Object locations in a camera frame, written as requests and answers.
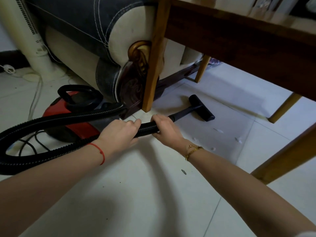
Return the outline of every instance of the black corrugated hose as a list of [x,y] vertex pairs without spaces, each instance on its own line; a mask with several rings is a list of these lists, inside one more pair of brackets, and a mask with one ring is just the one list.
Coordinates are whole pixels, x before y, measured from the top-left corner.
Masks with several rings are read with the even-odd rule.
[[[27,170],[51,159],[55,159],[80,149],[84,145],[97,139],[99,135],[94,135],[90,138],[77,141],[70,145],[36,155],[7,155],[7,149],[18,139],[21,139],[35,131],[44,130],[46,128],[109,118],[122,114],[125,110],[126,107],[124,104],[114,103],[107,110],[93,110],[82,113],[67,113],[46,116],[30,120],[5,130],[4,132],[0,133],[0,174],[15,175],[21,171]],[[149,135],[158,131],[159,130],[155,122],[144,123],[141,124],[135,137]]]

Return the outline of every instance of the red vacuum cleaner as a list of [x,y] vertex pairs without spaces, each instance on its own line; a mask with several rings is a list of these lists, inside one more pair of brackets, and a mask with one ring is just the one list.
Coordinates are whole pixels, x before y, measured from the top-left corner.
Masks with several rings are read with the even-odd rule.
[[[43,117],[11,127],[0,133],[0,174],[15,175],[41,163],[75,151],[98,138],[100,132],[119,115],[125,113],[123,103],[108,103],[102,94],[89,86],[65,85],[58,89],[59,97],[51,103]],[[191,106],[170,115],[175,122],[196,111],[205,120],[215,116],[205,107],[196,95],[189,97]],[[18,139],[33,132],[44,130],[48,135],[63,141],[72,142],[55,150],[27,156],[10,156],[7,149]],[[158,132],[155,122],[141,124],[135,137]]]

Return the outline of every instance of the gold bracelet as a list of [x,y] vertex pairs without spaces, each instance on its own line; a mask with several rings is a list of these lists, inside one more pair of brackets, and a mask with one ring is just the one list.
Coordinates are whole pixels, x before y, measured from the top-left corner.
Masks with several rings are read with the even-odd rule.
[[197,151],[197,150],[200,150],[200,149],[204,149],[202,146],[198,146],[198,147],[196,147],[193,151],[191,151],[189,154],[187,154],[184,158],[185,158],[185,160],[186,161],[188,161],[188,158],[190,157],[190,155],[193,153],[193,152],[195,152],[195,151]]

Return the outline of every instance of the black power cord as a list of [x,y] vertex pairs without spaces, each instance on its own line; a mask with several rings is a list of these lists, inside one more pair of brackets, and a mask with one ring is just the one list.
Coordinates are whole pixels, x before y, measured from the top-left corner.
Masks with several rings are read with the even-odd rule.
[[35,154],[35,155],[37,154],[37,151],[36,151],[35,147],[34,147],[31,143],[29,143],[30,139],[32,139],[33,137],[35,137],[35,140],[37,141],[37,143],[39,143],[44,149],[46,149],[47,151],[50,151],[49,148],[47,148],[43,143],[41,143],[41,142],[37,139],[37,135],[38,135],[39,133],[42,133],[42,132],[45,132],[45,131],[36,131],[33,135],[31,135],[31,136],[30,136],[29,138],[27,138],[26,140],[19,139],[19,141],[23,142],[23,145],[22,145],[22,147],[21,147],[21,149],[20,149],[20,151],[19,151],[19,156],[22,155],[22,151],[23,151],[23,149],[24,149],[24,147],[25,147],[26,145],[29,145],[29,146],[32,148],[32,150],[34,151],[34,154]]

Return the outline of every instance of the wooden leg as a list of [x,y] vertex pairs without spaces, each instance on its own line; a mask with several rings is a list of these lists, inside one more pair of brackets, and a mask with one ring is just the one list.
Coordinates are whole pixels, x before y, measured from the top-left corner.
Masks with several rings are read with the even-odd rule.
[[274,112],[273,115],[271,115],[268,120],[271,123],[275,123],[278,119],[281,118],[302,96],[298,95],[296,93],[292,93],[285,102]]
[[200,67],[199,67],[199,69],[197,71],[197,75],[196,75],[196,77],[194,79],[194,81],[196,83],[200,82],[200,80],[202,78],[202,75],[204,74],[204,71],[207,68],[207,65],[209,64],[210,59],[211,59],[211,57],[208,56],[208,55],[204,55],[203,56],[203,59],[202,59],[201,64],[200,64]]
[[164,38],[170,11],[169,0],[159,0],[156,25],[153,33],[152,46],[149,56],[149,69],[143,100],[143,111],[148,112],[154,101],[155,89],[165,52],[167,39]]
[[251,175],[269,184],[316,156],[316,123],[255,169]]

